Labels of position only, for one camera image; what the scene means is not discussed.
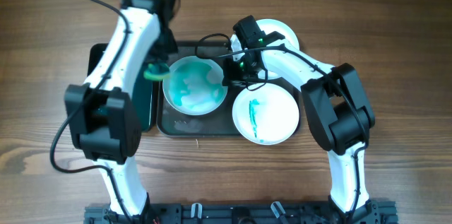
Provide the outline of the green yellow sponge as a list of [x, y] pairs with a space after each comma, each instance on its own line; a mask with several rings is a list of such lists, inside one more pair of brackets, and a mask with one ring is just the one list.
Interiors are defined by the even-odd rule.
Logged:
[[143, 77], [149, 81], [163, 81], [170, 76], [170, 68], [166, 63], [148, 64]]

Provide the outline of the white plate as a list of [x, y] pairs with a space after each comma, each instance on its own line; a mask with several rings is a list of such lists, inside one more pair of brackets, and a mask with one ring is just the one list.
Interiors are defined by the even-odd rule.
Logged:
[[[265, 34], [269, 34], [273, 31], [279, 32], [285, 36], [285, 39], [288, 40], [289, 43], [293, 47], [296, 47], [297, 49], [299, 49], [299, 40], [298, 40], [295, 32], [292, 30], [292, 28], [290, 28], [288, 25], [286, 25], [282, 21], [266, 18], [266, 19], [257, 20], [256, 22], [257, 22], [257, 25], [259, 26], [259, 28], [262, 31], [264, 31]], [[231, 43], [232, 43], [232, 51], [233, 52], [242, 50], [241, 43], [235, 34], [233, 34], [230, 39], [231, 39]], [[233, 59], [233, 61], [239, 61], [243, 55], [244, 55], [244, 53], [233, 55], [232, 59]], [[258, 72], [258, 78], [265, 79], [265, 71], [264, 70]], [[277, 75], [276, 73], [274, 73], [272, 71], [268, 72], [268, 80], [275, 80], [278, 78], [280, 78], [280, 76]]]
[[199, 116], [213, 112], [227, 96], [223, 70], [210, 59], [188, 56], [175, 61], [162, 83], [166, 101], [182, 114]]
[[273, 83], [257, 83], [235, 98], [232, 119], [244, 138], [272, 146], [293, 135], [300, 114], [298, 104], [287, 90]]

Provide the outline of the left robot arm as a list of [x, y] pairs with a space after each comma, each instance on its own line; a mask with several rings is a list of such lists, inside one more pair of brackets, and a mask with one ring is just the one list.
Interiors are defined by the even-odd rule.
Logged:
[[63, 128], [103, 177], [110, 204], [100, 211], [111, 223], [156, 219], [141, 184], [135, 154], [153, 123], [154, 87], [169, 74], [177, 52], [170, 21], [180, 0], [121, 0], [106, 49], [90, 58], [83, 84], [70, 85]]

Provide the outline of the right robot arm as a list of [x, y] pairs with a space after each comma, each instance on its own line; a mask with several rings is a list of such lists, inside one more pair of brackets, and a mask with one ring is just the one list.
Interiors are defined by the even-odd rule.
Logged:
[[261, 145], [287, 140], [300, 119], [299, 107], [282, 79], [299, 91], [311, 135], [327, 152], [330, 198], [351, 216], [368, 200], [364, 152], [375, 115], [356, 70], [316, 60], [299, 44], [295, 32], [273, 19], [247, 16], [233, 27], [231, 53], [223, 55], [224, 81], [242, 91], [232, 106], [240, 134]]

